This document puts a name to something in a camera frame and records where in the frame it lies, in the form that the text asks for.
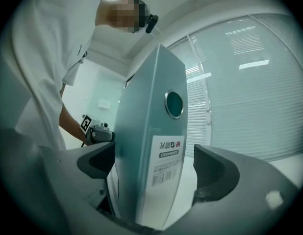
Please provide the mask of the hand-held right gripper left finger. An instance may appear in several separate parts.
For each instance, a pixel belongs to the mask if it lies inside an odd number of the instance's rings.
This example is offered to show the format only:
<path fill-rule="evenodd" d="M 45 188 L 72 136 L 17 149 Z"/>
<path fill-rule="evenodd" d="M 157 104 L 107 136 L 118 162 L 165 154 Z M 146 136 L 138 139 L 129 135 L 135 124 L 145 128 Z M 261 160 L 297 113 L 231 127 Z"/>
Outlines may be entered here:
<path fill-rule="evenodd" d="M 132 235 L 124 221 L 99 211 L 106 178 L 114 164 L 115 144 L 100 143 L 53 151 L 42 148 L 46 170 L 64 209 L 70 235 Z"/>

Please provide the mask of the grey-blue box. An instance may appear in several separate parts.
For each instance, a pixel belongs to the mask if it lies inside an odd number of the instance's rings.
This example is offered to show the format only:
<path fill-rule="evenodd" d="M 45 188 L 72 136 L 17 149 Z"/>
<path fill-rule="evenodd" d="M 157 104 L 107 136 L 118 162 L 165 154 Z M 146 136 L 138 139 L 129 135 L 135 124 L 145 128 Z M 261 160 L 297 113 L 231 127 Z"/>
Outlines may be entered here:
<path fill-rule="evenodd" d="M 183 168 L 187 136 L 185 65 L 158 45 L 128 82 L 118 106 L 108 189 L 115 215 L 162 230 Z"/>

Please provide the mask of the person's left forearm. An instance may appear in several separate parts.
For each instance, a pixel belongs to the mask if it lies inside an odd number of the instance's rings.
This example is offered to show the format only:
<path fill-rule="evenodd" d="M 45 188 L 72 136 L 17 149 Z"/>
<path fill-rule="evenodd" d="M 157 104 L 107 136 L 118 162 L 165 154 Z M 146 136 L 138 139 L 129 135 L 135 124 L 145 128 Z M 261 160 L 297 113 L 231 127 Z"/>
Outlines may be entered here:
<path fill-rule="evenodd" d="M 79 123 L 70 115 L 64 103 L 62 103 L 62 110 L 59 117 L 59 126 L 71 134 L 73 137 L 85 143 L 85 134 L 80 129 Z"/>

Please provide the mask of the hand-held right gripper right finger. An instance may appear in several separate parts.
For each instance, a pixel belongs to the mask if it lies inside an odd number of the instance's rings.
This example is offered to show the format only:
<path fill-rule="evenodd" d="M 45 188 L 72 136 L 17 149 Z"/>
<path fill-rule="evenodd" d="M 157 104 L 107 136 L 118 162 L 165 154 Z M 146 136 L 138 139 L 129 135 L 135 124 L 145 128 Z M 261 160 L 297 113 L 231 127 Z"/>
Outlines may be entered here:
<path fill-rule="evenodd" d="M 284 216 L 299 189 L 270 163 L 196 144 L 191 209 L 164 235 L 265 235 Z"/>

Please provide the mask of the person's white shirt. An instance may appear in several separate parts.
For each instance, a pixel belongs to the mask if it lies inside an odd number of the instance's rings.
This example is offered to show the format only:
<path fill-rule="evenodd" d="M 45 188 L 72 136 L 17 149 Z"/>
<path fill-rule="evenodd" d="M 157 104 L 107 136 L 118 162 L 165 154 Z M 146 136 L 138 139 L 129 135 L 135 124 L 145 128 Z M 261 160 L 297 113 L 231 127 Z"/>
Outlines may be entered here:
<path fill-rule="evenodd" d="M 0 68 L 25 90 L 15 129 L 37 145 L 65 144 L 60 90 L 73 85 L 95 29 L 101 0 L 23 0 L 0 41 Z"/>

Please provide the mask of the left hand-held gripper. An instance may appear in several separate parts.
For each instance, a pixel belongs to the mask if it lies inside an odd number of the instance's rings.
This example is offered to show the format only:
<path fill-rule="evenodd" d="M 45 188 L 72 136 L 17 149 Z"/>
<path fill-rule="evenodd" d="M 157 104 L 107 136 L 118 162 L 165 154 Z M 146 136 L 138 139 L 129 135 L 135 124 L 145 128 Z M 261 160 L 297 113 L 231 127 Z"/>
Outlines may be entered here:
<path fill-rule="evenodd" d="M 106 122 L 90 115 L 82 115 L 82 118 L 80 129 L 84 133 L 86 141 L 82 146 L 114 141 L 115 134 L 110 131 Z"/>

